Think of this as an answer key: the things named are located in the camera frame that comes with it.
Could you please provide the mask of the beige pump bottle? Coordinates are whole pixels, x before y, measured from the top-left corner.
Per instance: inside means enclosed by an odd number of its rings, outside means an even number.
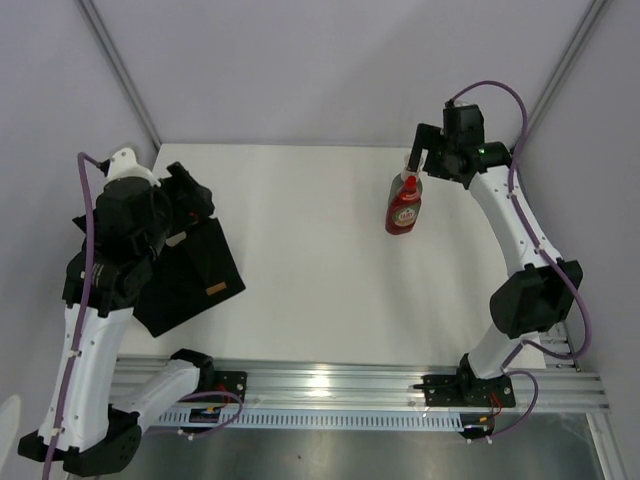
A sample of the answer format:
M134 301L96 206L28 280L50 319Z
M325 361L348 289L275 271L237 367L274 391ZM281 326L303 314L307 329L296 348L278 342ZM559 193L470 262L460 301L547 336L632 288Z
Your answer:
M176 245L178 245L180 242L182 242L184 240L184 236L183 235L175 235L173 237L170 237L166 240L166 245L168 247L174 247Z

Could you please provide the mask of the red dish soap bottle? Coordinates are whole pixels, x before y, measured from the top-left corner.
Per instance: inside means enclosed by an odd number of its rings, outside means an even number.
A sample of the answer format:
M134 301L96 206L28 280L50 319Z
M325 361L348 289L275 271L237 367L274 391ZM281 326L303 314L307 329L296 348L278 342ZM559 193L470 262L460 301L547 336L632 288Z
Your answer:
M389 234L410 232L418 218L422 205L419 180L414 175L402 179L398 175L391 186L385 216L385 229Z

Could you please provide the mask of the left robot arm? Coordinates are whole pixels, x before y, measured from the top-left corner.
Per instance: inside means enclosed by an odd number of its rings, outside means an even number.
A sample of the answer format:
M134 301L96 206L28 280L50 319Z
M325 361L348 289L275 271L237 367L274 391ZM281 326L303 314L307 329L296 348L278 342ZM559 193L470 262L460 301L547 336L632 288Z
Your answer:
M183 398L206 400L216 387L212 358L181 349L137 391L110 402L118 350L154 265L168 256L167 239L204 227L214 205L179 162L157 179L137 162L105 161L106 184L93 197L87 161L78 159L85 213L75 222L85 240L66 270L54 393L41 426L18 443L19 456L41 463L44 479L54 463L81 477L123 470L162 413Z

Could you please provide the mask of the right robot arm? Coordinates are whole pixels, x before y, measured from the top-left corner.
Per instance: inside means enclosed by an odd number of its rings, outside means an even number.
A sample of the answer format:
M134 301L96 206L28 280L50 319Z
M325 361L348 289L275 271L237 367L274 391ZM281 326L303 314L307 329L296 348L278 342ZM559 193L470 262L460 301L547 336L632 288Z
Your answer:
M519 199L514 165L503 143L486 141L484 117L475 104L449 100L442 126L416 129L409 170L470 192L493 230L508 275L489 300L491 326L456 372L427 374L417 384L429 407L514 407L508 366L538 334L566 319L582 281L579 262L562 258Z

